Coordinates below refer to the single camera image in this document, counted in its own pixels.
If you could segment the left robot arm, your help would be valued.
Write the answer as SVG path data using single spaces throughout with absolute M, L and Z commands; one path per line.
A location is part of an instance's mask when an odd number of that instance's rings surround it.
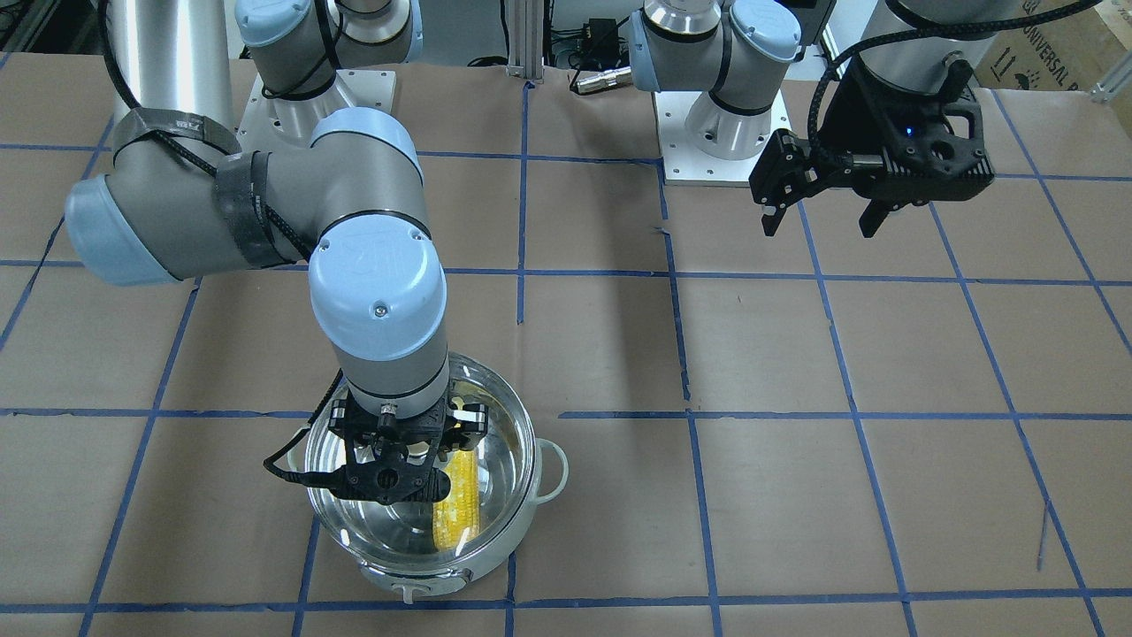
M 631 77 L 652 93 L 691 91 L 688 134 L 710 156 L 756 158 L 748 182 L 767 235 L 801 199 L 832 188 L 864 197 L 865 236 L 908 205 L 962 203 L 995 179 L 969 87 L 998 12 L 987 1 L 880 1 L 860 49 L 834 61 L 805 134 L 772 124 L 787 68 L 830 1 L 646 1 L 631 14 Z

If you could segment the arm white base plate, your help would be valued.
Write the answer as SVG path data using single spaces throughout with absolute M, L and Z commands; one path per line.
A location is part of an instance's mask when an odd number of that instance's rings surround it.
M 348 106 L 394 112 L 397 74 L 393 70 L 340 70 L 331 88 L 306 101 L 266 98 L 261 77 L 255 77 L 237 138 L 245 150 L 307 148 L 324 117 Z
M 654 93 L 664 179 L 674 186 L 747 187 L 769 134 L 789 126 L 777 93 L 767 111 L 739 117 L 705 92 Z

